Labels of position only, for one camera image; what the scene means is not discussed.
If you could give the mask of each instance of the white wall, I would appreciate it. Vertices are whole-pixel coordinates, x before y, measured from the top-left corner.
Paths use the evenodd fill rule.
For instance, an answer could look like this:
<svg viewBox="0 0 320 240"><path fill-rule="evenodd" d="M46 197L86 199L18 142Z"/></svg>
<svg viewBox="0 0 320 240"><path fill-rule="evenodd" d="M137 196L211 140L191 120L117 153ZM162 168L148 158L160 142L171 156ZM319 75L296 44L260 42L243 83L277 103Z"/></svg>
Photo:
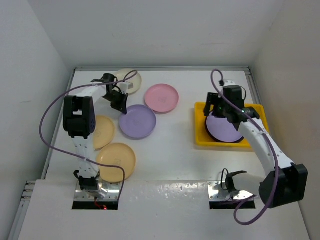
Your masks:
<svg viewBox="0 0 320 240"><path fill-rule="evenodd" d="M255 61L253 73L279 145L309 176L300 207L319 239L320 1L287 0Z"/></svg>
<svg viewBox="0 0 320 240"><path fill-rule="evenodd" d="M28 0L64 62L250 65L284 0Z"/></svg>
<svg viewBox="0 0 320 240"><path fill-rule="evenodd" d="M27 180L41 177L48 149L38 128L70 73L27 0L0 1L0 240L7 239ZM51 140L60 106L49 114Z"/></svg>

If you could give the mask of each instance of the yellow box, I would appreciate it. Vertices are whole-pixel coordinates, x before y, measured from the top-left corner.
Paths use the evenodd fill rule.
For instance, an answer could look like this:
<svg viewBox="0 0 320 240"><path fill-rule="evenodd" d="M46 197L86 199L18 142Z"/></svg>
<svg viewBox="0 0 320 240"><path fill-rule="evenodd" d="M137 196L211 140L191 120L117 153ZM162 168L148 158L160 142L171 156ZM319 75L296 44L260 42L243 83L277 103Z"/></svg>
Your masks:
<svg viewBox="0 0 320 240"><path fill-rule="evenodd" d="M216 147L238 147L238 148L250 148L249 142L244 138L238 143L217 142L212 139L205 128L206 116L204 115L205 102L196 102L194 105L194 118L195 118L195 142L200 146L216 146ZM265 129L269 132L265 109L260 104L245 104L246 108L253 107L260 115L262 123Z"/></svg>

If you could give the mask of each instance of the purple cable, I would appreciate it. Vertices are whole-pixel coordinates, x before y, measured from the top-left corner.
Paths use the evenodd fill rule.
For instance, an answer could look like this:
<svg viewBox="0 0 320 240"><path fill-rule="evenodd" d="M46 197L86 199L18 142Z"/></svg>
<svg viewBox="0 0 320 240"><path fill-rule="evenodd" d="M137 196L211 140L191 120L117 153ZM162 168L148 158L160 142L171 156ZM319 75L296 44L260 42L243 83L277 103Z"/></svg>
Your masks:
<svg viewBox="0 0 320 240"><path fill-rule="evenodd" d="M264 132L263 129L248 115L246 114L245 112L242 112L242 110L240 108L238 108L236 105L234 105L232 102L230 102L220 91L219 89L217 88L215 82L214 82L214 73L215 72L218 72L220 75L221 75L221 80L223 81L224 80L224 76L222 74L222 72L219 70L219 69L213 69L212 72L211 72L211 82L212 82L212 85L214 87L214 89L217 91L217 93L223 98L223 100L225 100L231 107L233 107L237 112L241 113L242 115L246 116L247 119L249 119L249 121L259 130L261 131L262 133ZM261 216L266 212L266 210L270 207L271 205L271 202L273 201L274 199L274 196L275 196L275 192L276 192L276 189L277 189L277 184L278 184L278 179L279 179L279 162L278 162L278 158L277 158L277 154L276 154L276 151L274 149L274 147L272 146L272 143L271 141L269 140L268 136L263 133L262 134L265 141L267 142L267 144L269 145L270 149L271 149L271 152L273 154L273 158L274 158L274 163L275 163L275 175L274 175L274 181L273 181L273 185L272 185L272 189L271 189L271 193L270 193L270 196L266 202L266 204L264 205L263 209L258 213L257 216L255 216L253 219L251 219L250 221L247 221L247 222L242 222L240 221L238 218L237 218L237 212L238 210L241 208L241 206L243 204L245 204L248 200L254 198L255 196L251 196L251 197L248 197L244 200L241 201L240 204L238 204L238 206L236 206L235 210L234 210L234 213L233 213L233 217L234 217L234 220L240 224L240 225L243 225L243 226L247 226L247 225L251 225L253 224L254 222L256 222L259 218L261 218Z"/></svg>
<svg viewBox="0 0 320 240"><path fill-rule="evenodd" d="M121 196L121 193L122 193L122 190L124 188L124 184L125 184L125 179L126 179L126 173L125 173L125 170L121 167L121 166L114 166L114 165L107 165L107 164L102 164L102 163L98 163L98 162L95 162L95 161L92 161L88 158L85 158L84 156L81 156L81 155L78 155L78 154L75 154L75 153L72 153L72 152L69 152L69 151L65 151L65 150L62 150L62 149L59 149L57 147L54 147L52 146L50 143L48 143L44 136L43 136L43 133L42 133L42 126L44 124L44 120L46 118L46 115L48 114L49 110L53 107L53 105L55 105L59 99L61 99L62 97L64 97L66 94L76 90L76 89L81 89L81 88L87 88L87 87L92 87L92 86L102 86L102 85L113 85L113 84L117 84L117 83L122 83L122 82L125 82L129 79L132 79L134 76L136 76L138 74L138 71L137 70L132 70L130 71L127 75L125 75L124 79L121 80L121 81L115 81L115 82L108 82L108 83L98 83L98 84L86 84L86 85L81 85L81 86L76 86L74 88L71 88L69 89L68 91L62 93L60 96L58 96L50 105L49 107L45 110L42 118L41 118L41 121L40 121L40 125L39 125L39 134L40 134L40 138L42 140L42 142L47 145L49 148L53 149L53 150L56 150L58 152L61 152L63 154L68 154L68 155L71 155L71 156L74 156L76 158L79 158L79 159L83 159L85 161L88 161L89 163L92 163L92 164L95 164L95 165L98 165L98 166L101 166L101 167L107 167L107 168L116 168L116 169L120 169L122 172L123 172L123 180L122 180L122 185L121 185L121 188L120 188L120 191L119 191L119 196L118 196L118 202L120 200L120 196Z"/></svg>

